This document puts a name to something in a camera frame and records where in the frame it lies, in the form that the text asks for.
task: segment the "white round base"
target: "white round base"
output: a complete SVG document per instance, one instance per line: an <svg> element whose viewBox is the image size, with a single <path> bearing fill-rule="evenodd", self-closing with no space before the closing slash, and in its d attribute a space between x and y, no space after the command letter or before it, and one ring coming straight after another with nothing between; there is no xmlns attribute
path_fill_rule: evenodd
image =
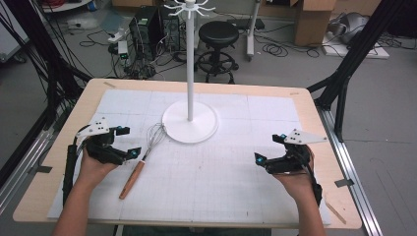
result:
<svg viewBox="0 0 417 236"><path fill-rule="evenodd" d="M196 144L210 138L218 127L214 110L194 102L193 121L188 120L187 101L177 101L165 110L162 123L173 140L183 144Z"/></svg>

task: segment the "white paper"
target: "white paper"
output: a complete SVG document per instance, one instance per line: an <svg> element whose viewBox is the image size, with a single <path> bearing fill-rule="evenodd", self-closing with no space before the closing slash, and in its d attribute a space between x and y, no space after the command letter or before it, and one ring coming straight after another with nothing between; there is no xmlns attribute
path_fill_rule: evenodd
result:
<svg viewBox="0 0 417 236"><path fill-rule="evenodd" d="M94 190L89 218L169 222L297 224L294 201L282 185L255 164L254 152L268 158L285 154L273 134L302 130L291 98L245 94L195 94L212 107L219 127L207 141L182 145L168 137L153 148L125 200L119 200L132 170L147 150L148 128L159 123L166 108L186 93L110 89L91 121L105 117L110 127L130 127L116 137L114 148L142 147L136 160L113 170ZM48 217L62 210L62 187ZM328 209L321 204L324 224Z"/></svg>

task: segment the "human arm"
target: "human arm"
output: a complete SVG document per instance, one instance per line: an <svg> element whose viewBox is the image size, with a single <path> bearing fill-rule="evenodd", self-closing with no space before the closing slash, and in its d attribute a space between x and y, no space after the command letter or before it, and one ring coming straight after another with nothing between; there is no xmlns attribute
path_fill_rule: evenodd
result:
<svg viewBox="0 0 417 236"><path fill-rule="evenodd" d="M310 167L314 169L313 161L310 162ZM300 225L299 236L326 235L310 176L305 171L299 171L289 174L275 174L273 177L282 183L297 205Z"/></svg>
<svg viewBox="0 0 417 236"><path fill-rule="evenodd" d="M93 189L116 167L117 165L111 163L100 163L90 157L84 149L80 175L68 196L52 235L77 236L86 234L89 197Z"/></svg>

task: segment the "wooden handle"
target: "wooden handle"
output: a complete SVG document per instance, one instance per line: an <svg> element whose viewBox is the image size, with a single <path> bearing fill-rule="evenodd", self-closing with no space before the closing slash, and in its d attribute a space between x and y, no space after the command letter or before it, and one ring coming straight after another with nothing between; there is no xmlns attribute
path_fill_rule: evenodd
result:
<svg viewBox="0 0 417 236"><path fill-rule="evenodd" d="M129 177L128 181L125 184L125 187L122 190L122 193L120 193L119 199L124 200L126 196L129 194L129 191L132 189L133 185L135 184L135 181L138 179L139 174L141 173L142 169L145 166L145 162L143 160L139 161L139 163L136 165L135 169L133 170L131 176Z"/></svg>

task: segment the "black stool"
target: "black stool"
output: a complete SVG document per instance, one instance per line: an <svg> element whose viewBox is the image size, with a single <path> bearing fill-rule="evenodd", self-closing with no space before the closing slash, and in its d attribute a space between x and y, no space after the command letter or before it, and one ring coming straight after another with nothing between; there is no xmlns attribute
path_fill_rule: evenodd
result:
<svg viewBox="0 0 417 236"><path fill-rule="evenodd" d="M220 49L228 46L234 48L232 44L239 38L237 28L227 22L209 22L200 28L199 37L207 48L212 47L214 51L201 55L194 64L194 70L197 71L200 68L207 73L206 83L209 82L209 75L217 76L228 73L229 83L234 84L233 74L230 70L239 69L239 65L230 55L220 52Z"/></svg>

